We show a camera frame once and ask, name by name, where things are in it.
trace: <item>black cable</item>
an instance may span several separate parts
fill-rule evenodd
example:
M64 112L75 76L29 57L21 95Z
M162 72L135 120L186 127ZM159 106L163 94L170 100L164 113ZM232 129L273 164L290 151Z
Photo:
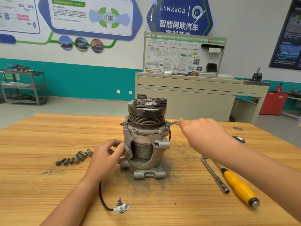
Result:
M170 138L171 138L171 131L169 129L169 139L168 139L169 142L170 142Z
M99 197L100 197L100 201L101 201L102 205L105 207L106 210L113 212L114 209L110 209L110 208L106 205L106 203L104 202L104 200L103 200L103 198L102 198L102 194L101 194L101 182L102 182L102 181L100 181L100 183L99 183Z

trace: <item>hand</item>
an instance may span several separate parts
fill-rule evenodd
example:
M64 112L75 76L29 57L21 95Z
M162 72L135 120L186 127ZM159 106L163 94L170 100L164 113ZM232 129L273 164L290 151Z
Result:
M190 147L196 152L219 162L231 146L238 143L213 119L200 118L189 124L179 119L179 126Z
M126 144L121 140L107 140L94 149L89 167L83 179L97 187L120 160Z

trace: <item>floor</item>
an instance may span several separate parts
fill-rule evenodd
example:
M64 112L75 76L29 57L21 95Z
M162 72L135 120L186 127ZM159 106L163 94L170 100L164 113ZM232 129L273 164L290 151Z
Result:
M36 113L76 114L125 117L128 114L126 101L103 101L79 98L51 97L42 106L34 104L0 104L0 129ZM259 115L255 125L301 148L299 122L285 116Z

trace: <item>red cabinet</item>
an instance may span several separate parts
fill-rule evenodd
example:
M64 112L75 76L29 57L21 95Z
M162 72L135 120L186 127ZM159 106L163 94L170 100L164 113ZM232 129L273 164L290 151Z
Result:
M288 93L268 92L259 114L280 115Z

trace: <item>yellow handle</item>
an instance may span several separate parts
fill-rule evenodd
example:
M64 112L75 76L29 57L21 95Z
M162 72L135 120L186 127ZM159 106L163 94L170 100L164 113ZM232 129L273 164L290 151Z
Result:
M239 180L239 178L230 171L225 171L224 176L230 186L233 187L235 193L244 200L248 205L250 205L249 201L252 198L256 198L255 194L250 190L250 188L243 182Z

